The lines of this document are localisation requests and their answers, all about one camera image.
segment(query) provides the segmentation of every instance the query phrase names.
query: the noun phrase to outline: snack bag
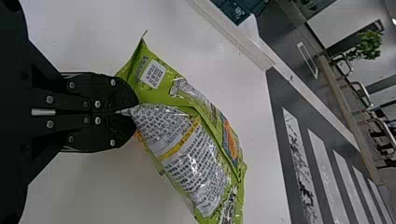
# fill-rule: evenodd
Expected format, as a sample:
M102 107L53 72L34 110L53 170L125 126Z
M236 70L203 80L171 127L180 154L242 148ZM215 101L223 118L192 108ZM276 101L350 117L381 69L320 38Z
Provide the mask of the snack bag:
M117 73L139 102L123 113L156 164L201 224L242 224L244 177L239 139L229 121L143 38Z

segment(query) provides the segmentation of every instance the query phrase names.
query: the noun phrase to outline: bolt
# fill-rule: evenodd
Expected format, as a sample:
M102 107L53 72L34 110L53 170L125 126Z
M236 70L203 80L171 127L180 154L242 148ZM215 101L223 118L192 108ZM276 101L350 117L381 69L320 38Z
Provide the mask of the bolt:
M102 122L102 120L99 117L95 118L95 124L99 125Z
M75 84L74 82L70 82L70 83L69 83L69 88L70 88L71 90L73 90L75 87L76 87L76 84Z
M47 128L48 129L52 129L53 128L53 121L52 120L47 121Z
M69 136L68 141L69 141L69 143L74 143L74 136Z
M96 108L100 108L100 106L101 106L100 101L95 101L95 107L96 107Z
M88 117L87 117L87 118L85 118L85 119L84 119L84 123L85 123L85 124L88 124L88 123L90 123L90 118L88 118Z
M52 105L53 104L53 97L52 96L47 96L46 102L47 102L47 104Z

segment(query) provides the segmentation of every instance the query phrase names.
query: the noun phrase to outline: floor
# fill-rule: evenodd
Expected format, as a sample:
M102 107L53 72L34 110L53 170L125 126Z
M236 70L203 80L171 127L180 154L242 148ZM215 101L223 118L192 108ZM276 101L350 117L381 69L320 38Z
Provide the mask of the floor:
M320 44L305 25L296 27L275 1L268 8L257 18L261 38L347 127L320 63L316 62L323 51ZM300 43L318 67L317 77L308 57L298 49ZM303 92L293 88L295 80L285 78L276 68L267 72L267 79L292 222L392 223L359 149L320 115ZM345 93L349 101L356 101L350 91ZM361 105L352 107L361 109ZM367 141L373 141L364 134Z
M238 133L248 166L245 223L392 223L315 62L320 46L276 5L248 21L275 63L264 72L184 1L21 4L31 40L61 71L113 75L148 30L149 47ZM21 220L131 222L195 223L135 139L104 153L58 155L29 186Z

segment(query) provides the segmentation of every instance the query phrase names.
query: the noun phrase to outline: wall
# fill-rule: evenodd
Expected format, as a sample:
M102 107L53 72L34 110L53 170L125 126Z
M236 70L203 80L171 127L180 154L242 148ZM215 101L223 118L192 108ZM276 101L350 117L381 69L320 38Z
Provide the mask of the wall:
M308 23L327 48L380 19L385 26L382 55L375 61L354 62L352 80L370 85L396 74L396 26L393 25L383 0L338 0ZM382 96L373 96L375 101Z

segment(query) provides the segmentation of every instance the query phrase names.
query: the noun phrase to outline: metal bracket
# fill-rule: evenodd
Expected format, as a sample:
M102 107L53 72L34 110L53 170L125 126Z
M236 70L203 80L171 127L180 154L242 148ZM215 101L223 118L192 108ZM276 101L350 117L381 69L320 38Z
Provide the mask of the metal bracket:
M349 85L350 86L355 86L355 85L359 86L361 88L361 90L363 91L364 97L366 97L366 100L368 102L368 106L367 106L366 110L369 111L369 110L373 109L374 104L371 102L370 93L367 91L366 87L363 84L361 84L359 81L350 82Z
M367 119L365 121L359 122L358 125L361 126L363 124L368 124L371 122L375 122L375 123L379 124L379 126L381 126L381 128L384 130L385 134L387 135L387 138L389 139L389 141L393 147L393 153L390 153L389 155L395 154L396 153L396 140L395 140L393 134L390 132L388 125L382 119L377 119L377 118Z
M341 56L341 61L346 62L346 66L348 67L349 71L346 74L342 74L344 77L349 77L350 75L353 74L354 68L352 66L352 63L350 62L350 60L347 58L347 56L345 55L345 53L340 53L338 55L336 55L335 57Z

